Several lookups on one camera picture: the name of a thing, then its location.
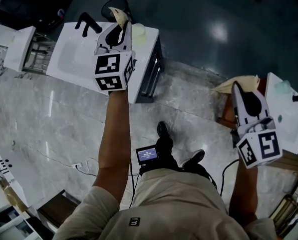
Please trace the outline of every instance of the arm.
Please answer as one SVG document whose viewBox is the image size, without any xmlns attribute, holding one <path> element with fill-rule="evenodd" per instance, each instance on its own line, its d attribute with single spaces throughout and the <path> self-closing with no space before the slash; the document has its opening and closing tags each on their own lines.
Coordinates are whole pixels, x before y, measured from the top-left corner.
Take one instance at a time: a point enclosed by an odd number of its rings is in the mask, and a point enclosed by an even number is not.
<svg viewBox="0 0 298 240">
<path fill-rule="evenodd" d="M 130 158 L 128 90 L 113 91 L 99 150 L 99 172 L 93 186 L 107 190 L 120 203 L 128 181 Z"/>
<path fill-rule="evenodd" d="M 257 220 L 255 215 L 258 207 L 257 180 L 258 168 L 246 169 L 240 158 L 229 215 L 243 228 Z"/>
</svg>

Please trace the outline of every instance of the black shoe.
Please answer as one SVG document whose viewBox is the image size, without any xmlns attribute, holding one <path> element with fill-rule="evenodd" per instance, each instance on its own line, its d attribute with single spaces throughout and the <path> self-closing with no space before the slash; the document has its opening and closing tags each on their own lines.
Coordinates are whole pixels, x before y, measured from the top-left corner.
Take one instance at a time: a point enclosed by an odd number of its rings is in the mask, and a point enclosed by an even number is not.
<svg viewBox="0 0 298 240">
<path fill-rule="evenodd" d="M 202 159 L 204 158 L 204 155 L 205 155 L 205 152 L 203 149 L 199 149 L 197 151 L 195 151 L 192 155 L 192 157 L 186 161 L 182 167 L 184 167 L 185 165 L 188 165 L 188 164 L 198 164 L 199 162 L 202 161 Z"/>
<path fill-rule="evenodd" d="M 167 126 L 163 121 L 160 121 L 158 123 L 157 131 L 158 131 L 158 136 L 160 138 L 168 138 L 170 136 L 169 133 L 168 133 Z"/>
</svg>

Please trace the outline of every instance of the digital display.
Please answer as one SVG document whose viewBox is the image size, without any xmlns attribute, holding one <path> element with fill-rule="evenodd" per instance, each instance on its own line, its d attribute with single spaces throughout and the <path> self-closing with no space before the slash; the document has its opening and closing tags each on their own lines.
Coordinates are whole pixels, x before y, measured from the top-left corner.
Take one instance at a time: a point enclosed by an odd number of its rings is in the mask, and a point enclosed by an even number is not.
<svg viewBox="0 0 298 240">
<path fill-rule="evenodd" d="M 139 156 L 140 162 L 158 157 L 157 152 L 155 151 L 155 148 L 149 148 L 147 150 L 138 151 L 138 156 Z"/>
</svg>

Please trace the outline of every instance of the shirt logo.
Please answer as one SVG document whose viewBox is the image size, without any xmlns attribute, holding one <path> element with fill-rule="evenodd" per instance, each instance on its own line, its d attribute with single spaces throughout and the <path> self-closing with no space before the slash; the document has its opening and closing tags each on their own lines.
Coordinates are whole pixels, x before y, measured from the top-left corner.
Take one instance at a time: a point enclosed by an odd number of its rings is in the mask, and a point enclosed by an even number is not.
<svg viewBox="0 0 298 240">
<path fill-rule="evenodd" d="M 138 227 L 140 224 L 140 218 L 131 218 L 129 222 L 129 227 Z"/>
</svg>

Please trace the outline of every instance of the tile floor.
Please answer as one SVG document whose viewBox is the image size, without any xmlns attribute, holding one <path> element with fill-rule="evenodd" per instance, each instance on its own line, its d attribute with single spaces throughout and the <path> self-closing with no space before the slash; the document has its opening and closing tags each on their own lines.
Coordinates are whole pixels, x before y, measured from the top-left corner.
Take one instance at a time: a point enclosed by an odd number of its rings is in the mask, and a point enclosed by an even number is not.
<svg viewBox="0 0 298 240">
<path fill-rule="evenodd" d="M 108 97 L 49 76 L 15 76 L 15 72 L 7 70 L 0 77 L 0 146 L 14 144 L 14 149 L 20 150 L 40 174 L 44 198 L 34 208 L 62 189 L 82 200 L 95 177 L 67 166 L 80 162 L 86 171 L 86 160 L 98 159 Z M 139 170 L 135 149 L 153 145 L 158 138 L 156 125 L 164 120 L 172 131 L 177 162 L 181 164 L 193 151 L 204 149 L 206 156 L 202 165 L 221 186 L 222 170 L 238 157 L 232 149 L 230 130 L 214 122 L 225 97 L 210 88 L 222 81 L 203 70 L 167 61 L 155 102 L 130 105 L 134 174 Z M 97 174 L 97 162 L 90 160 L 89 165 L 90 173 Z M 223 192 L 226 205 L 236 169 L 235 164 L 226 172 Z M 260 167 L 259 217 L 273 211 L 293 180 L 291 171 Z M 129 206 L 131 197 L 129 178 L 121 209 Z"/>
</svg>

